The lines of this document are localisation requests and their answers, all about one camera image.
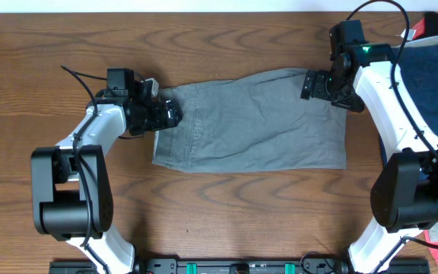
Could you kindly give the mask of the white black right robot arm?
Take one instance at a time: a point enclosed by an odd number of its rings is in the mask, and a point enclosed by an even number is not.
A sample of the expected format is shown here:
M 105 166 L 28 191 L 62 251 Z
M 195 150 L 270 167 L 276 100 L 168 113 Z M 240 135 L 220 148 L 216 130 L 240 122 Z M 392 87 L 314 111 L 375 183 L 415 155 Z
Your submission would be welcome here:
M 425 260 L 395 257 L 438 222 L 438 136 L 412 97 L 400 53 L 384 43 L 334 43 L 331 71 L 309 71 L 303 84 L 303 99 L 369 110 L 385 153 L 370 191 L 373 217 L 347 257 L 329 264 L 335 273 L 430 271 Z

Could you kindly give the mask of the grey shorts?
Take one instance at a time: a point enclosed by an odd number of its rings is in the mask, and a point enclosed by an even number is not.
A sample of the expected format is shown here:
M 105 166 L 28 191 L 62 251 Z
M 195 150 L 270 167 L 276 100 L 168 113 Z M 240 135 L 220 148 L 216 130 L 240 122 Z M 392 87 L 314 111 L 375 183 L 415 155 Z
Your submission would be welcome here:
M 179 125 L 155 135 L 153 164 L 186 173 L 347 167 L 346 110 L 301 99 L 304 68 L 159 91 L 179 104 Z

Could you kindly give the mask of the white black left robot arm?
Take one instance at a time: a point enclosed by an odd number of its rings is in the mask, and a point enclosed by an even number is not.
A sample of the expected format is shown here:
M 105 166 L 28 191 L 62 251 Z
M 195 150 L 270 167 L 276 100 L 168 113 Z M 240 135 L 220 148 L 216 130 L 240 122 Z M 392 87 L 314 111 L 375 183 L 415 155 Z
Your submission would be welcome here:
M 179 104 L 147 91 L 101 91 L 91 96 L 77 128 L 52 147 L 30 157 L 33 221 L 79 249 L 85 261 L 51 262 L 50 273 L 145 273 L 133 244 L 113 225 L 113 195 L 105 157 L 117 139 L 173 128 Z

